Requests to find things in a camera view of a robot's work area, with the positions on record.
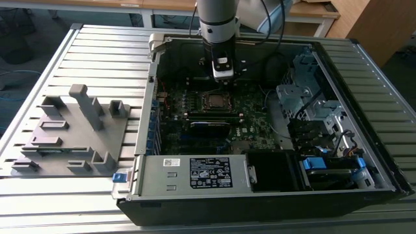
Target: sticker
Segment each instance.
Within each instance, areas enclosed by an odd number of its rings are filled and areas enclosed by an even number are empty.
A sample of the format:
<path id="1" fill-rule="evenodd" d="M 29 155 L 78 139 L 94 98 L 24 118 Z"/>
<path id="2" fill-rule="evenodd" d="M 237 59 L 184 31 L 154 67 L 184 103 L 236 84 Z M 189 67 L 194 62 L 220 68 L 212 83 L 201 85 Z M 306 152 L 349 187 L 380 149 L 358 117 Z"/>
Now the sticker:
<path id="1" fill-rule="evenodd" d="M 338 16 L 322 15 L 322 18 L 337 18 Z"/>
<path id="2" fill-rule="evenodd" d="M 181 165 L 181 160 L 178 158 L 165 158 L 162 160 L 164 167 L 178 167 Z"/>
<path id="3" fill-rule="evenodd" d="M 136 4 L 120 4 L 121 6 L 138 7 Z"/>
<path id="4" fill-rule="evenodd" d="M 189 159 L 190 187 L 193 189 L 232 188 L 232 170 L 228 157 Z"/>

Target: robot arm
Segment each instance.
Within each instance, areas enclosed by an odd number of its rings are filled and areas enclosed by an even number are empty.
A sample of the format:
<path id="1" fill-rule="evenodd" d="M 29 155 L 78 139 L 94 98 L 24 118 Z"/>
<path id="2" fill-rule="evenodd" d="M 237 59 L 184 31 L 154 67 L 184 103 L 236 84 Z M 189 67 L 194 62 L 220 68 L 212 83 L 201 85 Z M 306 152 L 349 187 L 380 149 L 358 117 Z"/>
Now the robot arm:
<path id="1" fill-rule="evenodd" d="M 205 50 L 205 63 L 212 67 L 212 76 L 229 80 L 234 75 L 234 25 L 240 22 L 257 32 L 268 33 L 268 16 L 260 0 L 197 0 L 200 26 Z M 273 33 L 281 26 L 281 0 L 264 0 Z M 284 0 L 289 11 L 292 0 Z"/>

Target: wooden table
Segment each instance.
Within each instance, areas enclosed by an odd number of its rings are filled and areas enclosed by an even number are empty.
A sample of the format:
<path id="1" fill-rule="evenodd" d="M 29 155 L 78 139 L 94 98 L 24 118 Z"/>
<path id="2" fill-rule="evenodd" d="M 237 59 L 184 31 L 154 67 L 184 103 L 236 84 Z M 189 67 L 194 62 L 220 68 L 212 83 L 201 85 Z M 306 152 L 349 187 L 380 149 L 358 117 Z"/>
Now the wooden table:
<path id="1" fill-rule="evenodd" d="M 48 10 L 94 11 L 141 14 L 144 27 L 153 28 L 153 15 L 192 16 L 194 0 L 0 0 L 2 7 Z M 329 12 L 321 3 L 293 5 L 286 22 L 318 24 L 314 37 L 325 37 L 338 12 Z"/>

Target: power supply label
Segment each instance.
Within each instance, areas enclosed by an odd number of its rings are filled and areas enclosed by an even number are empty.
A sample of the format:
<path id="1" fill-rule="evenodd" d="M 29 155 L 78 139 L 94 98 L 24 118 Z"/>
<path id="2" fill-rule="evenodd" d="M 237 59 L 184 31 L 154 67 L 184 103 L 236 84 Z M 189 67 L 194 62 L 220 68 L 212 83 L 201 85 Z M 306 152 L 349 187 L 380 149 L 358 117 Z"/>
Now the power supply label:
<path id="1" fill-rule="evenodd" d="M 193 189 L 232 188 L 232 170 L 228 157 L 189 159 L 190 187 Z"/>

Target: slotted metal surface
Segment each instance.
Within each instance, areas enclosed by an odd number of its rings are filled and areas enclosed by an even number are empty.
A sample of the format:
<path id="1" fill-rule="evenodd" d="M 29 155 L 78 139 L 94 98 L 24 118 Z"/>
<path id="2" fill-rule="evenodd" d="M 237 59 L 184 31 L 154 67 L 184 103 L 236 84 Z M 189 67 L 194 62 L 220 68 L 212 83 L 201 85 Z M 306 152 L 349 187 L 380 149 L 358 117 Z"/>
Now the slotted metal surface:
<path id="1" fill-rule="evenodd" d="M 146 43 L 154 31 L 165 32 L 165 29 L 84 25 L 80 30 L 70 30 L 1 139 L 1 159 L 5 155 L 12 158 L 20 155 L 18 145 L 26 142 L 37 118 L 42 115 L 41 109 L 36 108 L 41 96 L 61 95 L 65 102 L 74 102 L 68 97 L 69 86 L 84 83 L 89 86 L 88 94 L 97 96 L 100 103 L 109 103 L 117 98 L 133 108 L 118 167 L 132 165 L 149 66 Z M 173 30 L 166 33 L 185 34 L 186 31 Z M 345 39 L 286 39 L 318 40 L 322 44 L 386 149 L 414 185 L 414 113 L 365 53 Z M 416 195 L 386 205 L 366 207 L 337 218 L 144 228 L 136 227 L 117 209 L 109 195 L 110 178 L 1 179 L 0 189 L 0 233 L 160 233 L 172 230 L 189 233 L 253 233 L 253 230 L 293 227 L 308 228 L 309 233 L 321 233 L 322 229 L 314 228 L 316 226 L 334 225 L 342 227 L 328 227 L 324 231 L 350 233 L 361 230 L 361 224 L 366 224 L 364 226 L 377 232 L 416 227 Z"/>

